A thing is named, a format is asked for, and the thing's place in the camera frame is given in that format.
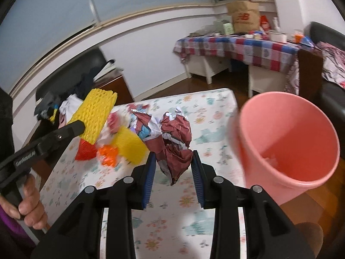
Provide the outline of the person's left hand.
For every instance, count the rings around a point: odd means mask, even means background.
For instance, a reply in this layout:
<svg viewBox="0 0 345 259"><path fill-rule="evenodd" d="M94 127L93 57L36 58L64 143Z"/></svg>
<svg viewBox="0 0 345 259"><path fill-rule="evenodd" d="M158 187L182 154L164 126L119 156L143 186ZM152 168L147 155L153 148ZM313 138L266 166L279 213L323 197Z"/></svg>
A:
<svg viewBox="0 0 345 259"><path fill-rule="evenodd" d="M47 214L40 201L40 192L36 188L35 178L29 174L23 186L23 201L15 206L1 196L1 208L13 219L24 217L24 222L28 227L35 230L42 230L47 224Z"/></svg>

